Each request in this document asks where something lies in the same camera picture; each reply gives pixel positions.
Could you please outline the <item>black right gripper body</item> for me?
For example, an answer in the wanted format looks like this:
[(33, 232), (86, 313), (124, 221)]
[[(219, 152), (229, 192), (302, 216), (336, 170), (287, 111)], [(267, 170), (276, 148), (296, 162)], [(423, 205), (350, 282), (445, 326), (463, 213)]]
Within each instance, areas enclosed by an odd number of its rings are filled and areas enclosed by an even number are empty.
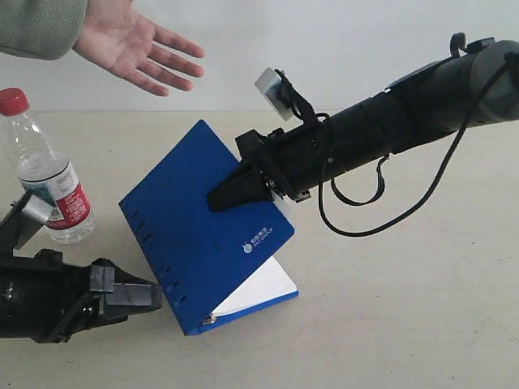
[(308, 199), (319, 181), (345, 172), (325, 130), (284, 132), (278, 128), (268, 136), (249, 130), (236, 138), (236, 144), (244, 161), (259, 169), (279, 195), (296, 203)]

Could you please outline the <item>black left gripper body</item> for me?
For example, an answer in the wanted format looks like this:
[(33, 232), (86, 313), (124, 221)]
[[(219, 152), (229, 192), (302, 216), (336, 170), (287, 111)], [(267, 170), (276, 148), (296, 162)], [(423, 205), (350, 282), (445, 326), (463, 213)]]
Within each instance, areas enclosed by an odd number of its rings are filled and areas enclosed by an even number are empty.
[(35, 336), (72, 336), (126, 322), (134, 314), (134, 276), (98, 258), (87, 266), (64, 263), (56, 250), (39, 251)]

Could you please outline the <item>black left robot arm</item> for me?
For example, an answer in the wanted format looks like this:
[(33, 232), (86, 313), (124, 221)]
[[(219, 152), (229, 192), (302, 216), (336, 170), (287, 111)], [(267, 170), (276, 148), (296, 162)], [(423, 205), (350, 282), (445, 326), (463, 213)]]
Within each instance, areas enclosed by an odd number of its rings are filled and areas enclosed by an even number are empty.
[(1, 337), (66, 343), (79, 332), (124, 323), (162, 307), (161, 286), (98, 258), (65, 263), (61, 252), (1, 259)]

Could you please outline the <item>green sleeved forearm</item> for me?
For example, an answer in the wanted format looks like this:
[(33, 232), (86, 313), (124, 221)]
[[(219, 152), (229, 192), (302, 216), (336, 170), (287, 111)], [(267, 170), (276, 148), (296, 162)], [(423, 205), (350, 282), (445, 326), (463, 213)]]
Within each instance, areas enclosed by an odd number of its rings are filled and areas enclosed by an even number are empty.
[(86, 1), (2, 1), (1, 52), (53, 61), (69, 52), (84, 25)]

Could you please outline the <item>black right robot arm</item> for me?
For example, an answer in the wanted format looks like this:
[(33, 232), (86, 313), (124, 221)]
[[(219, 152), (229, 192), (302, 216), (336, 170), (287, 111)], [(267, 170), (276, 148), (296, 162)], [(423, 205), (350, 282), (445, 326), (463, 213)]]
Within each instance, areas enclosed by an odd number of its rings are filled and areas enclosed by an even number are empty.
[(388, 154), (447, 137), (461, 127), (518, 118), (518, 44), (491, 38), (465, 44), (458, 33), (448, 58), (328, 118), (309, 105), (292, 130), (255, 130), (236, 140), (238, 167), (208, 192), (214, 212), (285, 195), (301, 201), (326, 182)]

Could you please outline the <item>person's open hand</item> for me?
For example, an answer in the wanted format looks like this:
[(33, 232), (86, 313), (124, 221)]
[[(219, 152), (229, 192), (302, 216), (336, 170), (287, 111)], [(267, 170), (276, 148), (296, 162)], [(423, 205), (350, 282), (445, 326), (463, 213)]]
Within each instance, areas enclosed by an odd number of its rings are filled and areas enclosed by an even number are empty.
[(88, 62), (154, 96), (189, 92), (204, 68), (202, 47), (147, 19), (131, 1), (88, 1), (73, 50)]

